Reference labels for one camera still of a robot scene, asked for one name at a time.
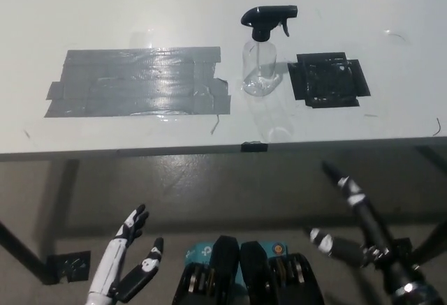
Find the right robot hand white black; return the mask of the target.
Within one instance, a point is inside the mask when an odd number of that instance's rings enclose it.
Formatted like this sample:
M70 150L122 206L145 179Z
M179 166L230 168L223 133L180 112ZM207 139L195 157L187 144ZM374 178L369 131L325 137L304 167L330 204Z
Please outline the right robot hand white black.
M395 240L383 219L378 215L364 190L340 169L326 161L322 168L329 180L342 192L347 205L362 230L365 243L342 239L319 228L305 228L310 242L323 254L342 261L350 267L363 268L373 264L384 275L385 284L392 289L408 283L422 282L424 277L397 249Z

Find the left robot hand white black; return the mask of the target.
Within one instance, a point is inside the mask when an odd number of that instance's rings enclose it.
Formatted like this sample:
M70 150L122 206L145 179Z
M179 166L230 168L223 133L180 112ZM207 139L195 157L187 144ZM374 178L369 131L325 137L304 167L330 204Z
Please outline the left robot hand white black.
M162 237L156 238L147 256L125 277L121 277L126 252L142 235L148 216L146 206L139 205L109 241L91 282L87 304L127 304L155 277L163 255Z

